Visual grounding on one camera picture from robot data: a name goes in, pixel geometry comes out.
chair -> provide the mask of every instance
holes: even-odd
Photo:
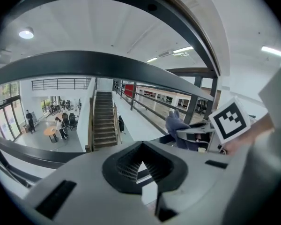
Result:
[[[64,112],[64,113],[61,115],[61,117],[62,117],[62,120],[63,120],[65,126],[68,127],[68,126],[70,125],[68,115]]]
[[[77,122],[76,122],[76,119],[75,119],[75,115],[74,114],[70,114],[69,116],[69,121],[70,121],[70,125],[69,125],[69,128],[71,128],[71,131],[77,127]]]

round table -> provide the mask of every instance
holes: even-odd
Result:
[[[57,137],[56,137],[56,131],[51,131],[52,129],[55,129],[55,126],[50,126],[50,127],[47,127],[45,130],[44,130],[44,135],[45,136],[49,136],[50,140],[52,143],[56,143],[58,141]]]
[[[56,117],[58,117],[60,120],[62,120],[62,114],[61,113],[57,114]]]

metal balustrade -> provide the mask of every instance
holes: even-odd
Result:
[[[33,80],[32,90],[49,90],[49,89],[83,89],[89,87],[91,78],[56,78]]]

stair step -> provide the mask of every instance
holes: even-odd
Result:
[[[113,115],[95,115],[95,120],[97,119],[113,119]]]
[[[103,132],[97,132],[95,131],[94,132],[94,138],[98,138],[98,137],[101,137],[101,136],[112,136],[112,135],[115,135],[115,131],[112,130],[112,131],[103,131]]]
[[[97,124],[97,123],[106,123],[106,122],[113,122],[113,118],[111,119],[111,118],[107,118],[107,119],[95,119],[94,120],[95,121],[95,124]]]
[[[112,105],[97,105],[95,109],[111,109]]]
[[[95,109],[95,113],[113,113],[113,110],[112,109],[102,109],[102,108],[97,108]]]
[[[96,116],[113,116],[113,112],[95,112],[95,117]]]
[[[95,148],[103,148],[117,145],[117,140],[109,141],[109,142],[94,142]]]
[[[110,123],[96,123],[94,125],[94,128],[104,128],[104,127],[112,127],[112,126],[114,126],[113,122],[110,122]]]
[[[110,131],[114,131],[114,126],[108,126],[108,127],[94,127],[94,131],[95,134],[97,134],[97,132],[110,132]]]
[[[109,135],[109,136],[96,137],[96,138],[94,138],[94,141],[95,142],[103,142],[103,140],[104,140],[106,142],[109,142],[109,141],[114,141],[116,139],[117,138],[116,138],[115,135],[113,135],[113,136]]]
[[[99,100],[99,101],[102,101],[102,100],[112,101],[112,98],[111,97],[96,97],[96,101],[97,100]]]

person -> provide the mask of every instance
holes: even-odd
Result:
[[[32,131],[36,132],[34,125],[33,125],[32,114],[28,110],[26,110],[26,118],[28,120],[29,130],[30,130],[31,134],[32,134]]]
[[[55,118],[55,121],[56,121],[55,130],[60,132],[61,139],[67,139],[69,137],[69,135],[66,134],[63,130],[63,126],[64,126],[63,122],[58,117]]]
[[[55,112],[55,107],[54,107],[54,105],[53,105],[53,104],[51,104],[51,105],[50,105],[50,107],[51,107],[51,111],[52,111],[52,113],[54,113],[54,112]]]
[[[251,128],[224,145],[228,154],[233,155],[240,146],[252,145],[262,133],[281,129],[281,68],[259,93],[268,113],[255,122]]]

